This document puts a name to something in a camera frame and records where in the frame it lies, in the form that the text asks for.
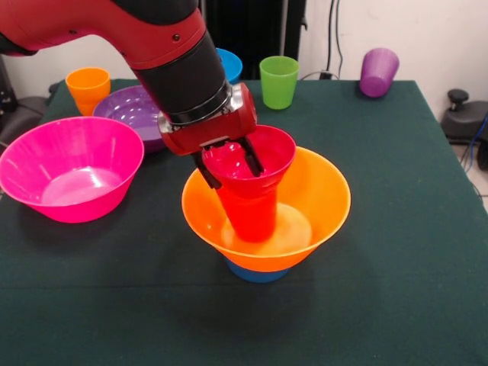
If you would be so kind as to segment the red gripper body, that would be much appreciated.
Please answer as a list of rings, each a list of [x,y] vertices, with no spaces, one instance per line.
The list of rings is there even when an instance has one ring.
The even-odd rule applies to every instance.
[[[163,142],[178,156],[197,153],[204,147],[223,141],[237,140],[252,133],[256,126],[255,103],[243,82],[232,85],[226,103],[205,120],[176,125],[164,114],[158,116],[158,128]]]

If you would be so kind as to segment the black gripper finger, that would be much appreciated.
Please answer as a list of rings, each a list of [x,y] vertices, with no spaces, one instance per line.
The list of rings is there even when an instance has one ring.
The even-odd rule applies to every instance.
[[[259,177],[263,172],[264,168],[255,152],[251,141],[246,137],[240,137],[237,143],[242,147],[245,153],[245,161],[249,167],[250,172],[255,176]]]
[[[198,171],[201,173],[208,186],[212,189],[220,189],[222,187],[222,184],[211,174],[211,172],[204,164],[202,152],[194,152],[192,154],[192,159],[194,160],[194,164],[196,165]]]

